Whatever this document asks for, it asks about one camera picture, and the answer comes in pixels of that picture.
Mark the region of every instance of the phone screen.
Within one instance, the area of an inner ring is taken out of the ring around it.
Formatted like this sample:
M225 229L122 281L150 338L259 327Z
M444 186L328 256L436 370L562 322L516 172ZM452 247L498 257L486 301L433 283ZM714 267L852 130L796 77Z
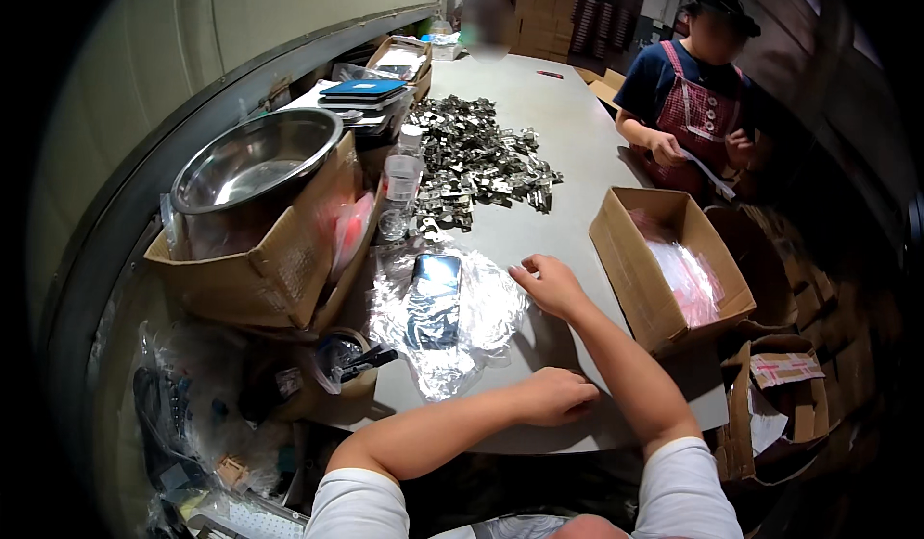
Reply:
M462 261L456 256L417 257L408 296L408 338L411 347L456 346L461 269Z

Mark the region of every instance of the navy t-shirt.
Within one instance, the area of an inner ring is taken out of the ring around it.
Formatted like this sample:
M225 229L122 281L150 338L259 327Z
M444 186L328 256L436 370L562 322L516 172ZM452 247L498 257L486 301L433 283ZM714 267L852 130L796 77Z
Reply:
M731 64L712 66L704 61L693 58L687 48L679 41L671 40L680 65L684 69L684 77L690 82L698 83L704 88L722 94L734 100L738 94L740 78ZM667 59L667 52L661 44L652 44L643 48L639 56L632 62L626 81L620 88L614 102L617 106L640 117L646 126L657 128L658 117L664 100L674 85L674 68ZM744 77L744 88L741 91L742 127L753 140L753 98L755 84L747 76Z

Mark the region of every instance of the hand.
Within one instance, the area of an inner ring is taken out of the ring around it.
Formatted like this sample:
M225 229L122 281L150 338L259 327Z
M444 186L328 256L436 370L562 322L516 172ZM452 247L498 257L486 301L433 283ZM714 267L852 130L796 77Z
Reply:
M677 143L674 134L666 131L653 129L644 145L652 151L654 161L660 166L676 166L687 161L684 155L680 154L680 144Z
M591 304L571 269L554 256L528 256L522 264L525 268L511 267L508 272L544 312L567 320L575 309Z
M728 165L741 169L746 168L754 157L755 147L745 129L739 128L725 136L725 150L728 152Z
M559 426L590 412L585 403L600 398L600 390L584 376L546 366L506 388L520 423Z

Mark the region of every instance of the stainless steel bowl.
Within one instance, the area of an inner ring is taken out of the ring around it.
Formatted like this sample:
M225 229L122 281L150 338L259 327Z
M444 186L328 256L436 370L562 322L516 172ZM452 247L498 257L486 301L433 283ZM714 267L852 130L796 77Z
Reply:
M184 215L193 260L246 252L334 150L343 122L332 112L272 112L229 129L196 154L170 190Z

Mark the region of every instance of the plastic bottle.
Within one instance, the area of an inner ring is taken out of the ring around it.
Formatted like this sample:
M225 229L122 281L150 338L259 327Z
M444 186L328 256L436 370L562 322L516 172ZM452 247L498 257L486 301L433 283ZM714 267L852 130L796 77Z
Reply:
M399 241L408 232L411 207L423 172L423 130L403 124L398 146L385 159L385 202L379 216L379 233L385 241Z

